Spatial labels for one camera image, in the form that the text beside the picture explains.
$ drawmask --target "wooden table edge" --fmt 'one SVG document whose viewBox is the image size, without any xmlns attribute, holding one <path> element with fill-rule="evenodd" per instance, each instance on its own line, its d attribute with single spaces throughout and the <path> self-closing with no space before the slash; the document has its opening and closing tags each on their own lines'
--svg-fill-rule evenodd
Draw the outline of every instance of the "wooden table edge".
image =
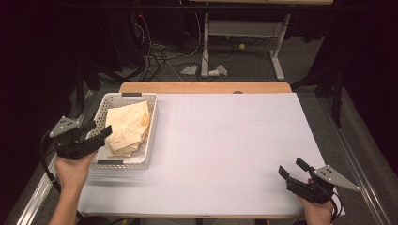
<svg viewBox="0 0 398 225">
<path fill-rule="evenodd" d="M 124 82 L 120 93 L 244 94 L 292 93 L 287 82 Z"/>
</svg>

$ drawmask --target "white tabletop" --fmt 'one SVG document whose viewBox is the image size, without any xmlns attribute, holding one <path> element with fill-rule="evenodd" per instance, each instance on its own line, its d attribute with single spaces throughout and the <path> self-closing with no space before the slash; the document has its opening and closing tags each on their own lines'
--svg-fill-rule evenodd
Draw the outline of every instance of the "white tabletop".
<svg viewBox="0 0 398 225">
<path fill-rule="evenodd" d="M 191 0 L 192 2 L 209 3 L 253 3 L 253 4 L 281 4 L 281 5 L 331 5 L 333 0 Z"/>
<path fill-rule="evenodd" d="M 90 171 L 79 203 L 88 215 L 290 218 L 302 215 L 278 175 L 305 182 L 302 158 L 325 165 L 296 94 L 159 94 L 145 171 Z"/>
</svg>

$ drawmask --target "floor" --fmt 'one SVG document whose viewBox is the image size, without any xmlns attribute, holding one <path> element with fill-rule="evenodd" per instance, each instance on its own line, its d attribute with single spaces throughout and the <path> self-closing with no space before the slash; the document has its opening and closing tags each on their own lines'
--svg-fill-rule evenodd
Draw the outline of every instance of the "floor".
<svg viewBox="0 0 398 225">
<path fill-rule="evenodd" d="M 244 50 L 238 48 L 240 44 L 245 44 Z M 198 48 L 198 51 L 194 51 L 197 40 L 192 39 L 184 46 L 154 40 L 153 54 L 157 57 L 189 56 L 158 61 L 151 57 L 151 70 L 147 76 L 139 75 L 131 80 L 139 81 L 152 77 L 152 81 L 162 82 L 275 82 L 272 62 L 268 57 L 268 51 L 272 50 L 275 44 L 274 39 L 267 38 L 214 37 L 210 40 L 209 63 L 212 68 L 218 65 L 226 67 L 227 75 L 203 79 L 197 76 L 200 68 L 196 75 L 180 73 L 186 67 L 200 66 L 201 50 Z M 299 81 L 308 74 L 321 45 L 322 39 L 306 43 L 303 37 L 291 37 L 283 43 L 279 58 L 287 83 Z M 133 70 L 133 67 L 126 67 L 119 74 L 126 76 Z M 96 111 L 104 94 L 118 90 L 119 84 L 109 81 L 103 74 L 100 76 L 102 87 L 98 92 L 88 93 L 87 107 L 84 111 L 86 115 Z M 296 92 L 324 160 L 362 188 L 362 192 L 339 189 L 346 215 L 336 219 L 333 224 L 398 224 L 397 215 L 394 213 L 398 203 L 397 178 L 390 173 L 385 159 L 377 152 L 372 137 L 356 113 L 346 91 L 343 92 L 342 98 L 342 127 L 337 127 L 331 119 L 330 97 L 316 97 L 313 86 L 302 86 Z M 23 210 L 42 175 L 43 170 L 38 165 L 31 182 L 8 217 L 7 224 L 23 224 L 18 223 L 18 220 L 23 215 Z M 31 217 L 29 224 L 44 224 L 51 217 L 58 193 L 54 189 L 48 191 L 47 198 L 35 211 L 35 219 Z M 287 225 L 294 221 L 271 220 L 270 224 Z"/>
</svg>

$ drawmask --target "desk leg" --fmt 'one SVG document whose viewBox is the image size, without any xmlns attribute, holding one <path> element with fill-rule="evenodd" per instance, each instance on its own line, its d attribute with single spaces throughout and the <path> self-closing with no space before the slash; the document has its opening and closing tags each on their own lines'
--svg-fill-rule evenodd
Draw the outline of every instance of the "desk leg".
<svg viewBox="0 0 398 225">
<path fill-rule="evenodd" d="M 205 36 L 203 42 L 202 73 L 203 78 L 208 77 L 208 13 L 205 14 Z"/>
<path fill-rule="evenodd" d="M 269 51 L 269 56 L 271 57 L 272 66 L 275 70 L 276 79 L 280 82 L 284 81 L 284 75 L 281 68 L 281 64 L 278 60 L 279 50 L 282 47 L 284 35 L 286 34 L 287 26 L 289 25 L 290 14 L 286 14 L 283 19 L 283 24 L 281 26 L 281 30 L 278 35 L 278 44 L 276 46 L 275 51 Z"/>
</svg>

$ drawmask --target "dark background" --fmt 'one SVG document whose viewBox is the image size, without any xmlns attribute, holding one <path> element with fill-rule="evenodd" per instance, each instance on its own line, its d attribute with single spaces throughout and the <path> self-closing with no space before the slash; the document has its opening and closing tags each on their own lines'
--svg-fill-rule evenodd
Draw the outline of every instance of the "dark background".
<svg viewBox="0 0 398 225">
<path fill-rule="evenodd" d="M 347 0 L 336 4 L 360 5 L 364 2 Z M 179 1 L 169 0 L 167 3 L 179 4 Z M 340 66 L 344 86 L 397 173 L 394 165 L 398 149 L 397 20 L 389 1 L 371 3 L 370 10 L 339 13 L 334 22 L 330 14 L 315 13 L 316 16 L 311 17 L 304 12 L 294 13 L 287 37 L 303 36 L 311 41 L 329 31 L 309 76 L 327 67 L 331 60 L 343 59 Z M 120 20 L 119 14 L 108 21 L 103 15 L 93 18 L 70 14 L 60 11 L 50 0 L 2 1 L 0 4 L 0 72 L 3 79 L 0 118 L 2 143 L 6 144 L 1 155 L 2 223 L 38 166 L 42 134 L 53 128 L 61 115 L 69 113 L 68 96 L 75 84 L 74 74 L 79 62 L 71 49 L 84 49 L 86 57 L 114 70 L 134 63 L 124 59 L 137 55 L 137 49 L 126 27 L 115 29 L 112 26 L 113 20 Z M 169 21 L 162 21 L 173 24 L 176 33 L 167 38 L 175 42 L 183 41 L 181 31 L 190 30 L 190 24 L 196 23 L 191 15 L 177 14 L 167 18 Z M 166 24 L 157 22 L 159 27 Z M 151 32 L 161 34 L 157 26 L 153 25 Z"/>
</svg>

